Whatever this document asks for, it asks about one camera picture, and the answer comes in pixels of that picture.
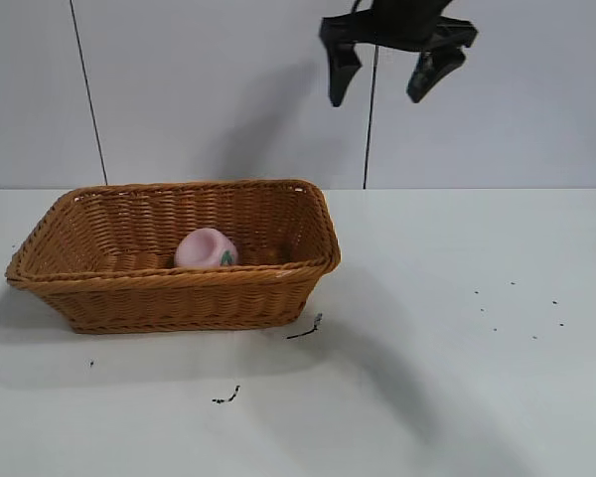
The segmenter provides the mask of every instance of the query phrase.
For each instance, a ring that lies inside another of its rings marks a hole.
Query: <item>black crumb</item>
[[[318,331],[318,327],[320,326],[320,322],[322,321],[322,313],[318,313],[316,318],[314,318],[314,327],[311,330],[305,331],[304,333],[299,333],[297,335],[288,336],[288,340],[293,340],[294,338],[300,338],[301,336],[311,335],[315,331]]]
[[[234,398],[236,398],[236,395],[238,394],[239,390],[240,390],[240,385],[236,386],[236,388],[234,389],[234,393],[231,395],[231,397],[229,397],[229,399],[212,399],[212,402],[215,402],[216,404],[223,404],[224,402],[232,402],[234,400]]]

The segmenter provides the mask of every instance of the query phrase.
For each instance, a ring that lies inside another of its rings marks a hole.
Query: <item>wire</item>
[[[362,0],[356,0],[354,2],[354,6],[351,7],[351,13],[356,13],[358,11],[358,7],[360,6],[361,3],[362,3]]]

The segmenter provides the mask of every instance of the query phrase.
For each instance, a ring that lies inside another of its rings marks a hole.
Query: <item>pink toy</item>
[[[196,268],[236,265],[234,244],[216,229],[198,229],[188,234],[175,253],[175,265]]]

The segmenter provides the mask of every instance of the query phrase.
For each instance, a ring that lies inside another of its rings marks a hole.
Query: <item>wicker basket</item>
[[[240,265],[173,267],[179,241],[203,227],[234,242]],[[324,197],[312,184],[155,184],[64,195],[6,275],[79,333],[234,330],[295,320],[339,262]]]

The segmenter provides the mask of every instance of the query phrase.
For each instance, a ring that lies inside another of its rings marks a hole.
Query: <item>white table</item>
[[[59,194],[0,191],[0,477],[596,476],[596,191],[331,192],[295,325],[106,337],[3,280]]]

